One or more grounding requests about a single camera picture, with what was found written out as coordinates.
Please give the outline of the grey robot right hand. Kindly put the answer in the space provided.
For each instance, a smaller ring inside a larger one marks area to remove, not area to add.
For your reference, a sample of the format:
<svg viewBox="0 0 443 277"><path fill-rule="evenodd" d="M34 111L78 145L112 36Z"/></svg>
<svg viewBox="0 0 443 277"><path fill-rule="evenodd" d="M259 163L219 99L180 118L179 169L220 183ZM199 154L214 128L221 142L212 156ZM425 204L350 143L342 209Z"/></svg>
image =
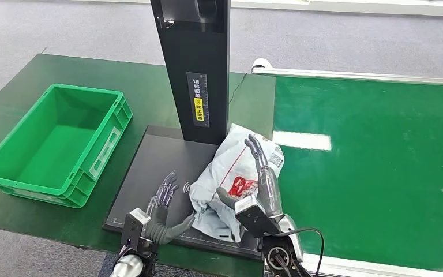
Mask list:
<svg viewBox="0 0 443 277"><path fill-rule="evenodd" d="M235 203L249 196L256 197L272 221L279 222L284 217L277 183L284 155L278 145L259 138L250 134L243 139L239 156L215 189L210 207L225 221L235 220Z"/></svg>

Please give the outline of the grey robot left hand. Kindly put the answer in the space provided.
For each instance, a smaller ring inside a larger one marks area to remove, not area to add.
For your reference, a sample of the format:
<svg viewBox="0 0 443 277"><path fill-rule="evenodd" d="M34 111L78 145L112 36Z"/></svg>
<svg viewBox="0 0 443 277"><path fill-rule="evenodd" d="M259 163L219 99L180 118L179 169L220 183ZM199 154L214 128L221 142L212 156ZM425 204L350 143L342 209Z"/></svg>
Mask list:
<svg viewBox="0 0 443 277"><path fill-rule="evenodd" d="M144 227L143 235L158 245L168 244L182 235L192 227L195 220L194 213L191 213L175 226L166 225L170 202L179 188L177 179L177 171L171 171L159 185L156 194L151 197L147 208L151 221Z"/></svg>

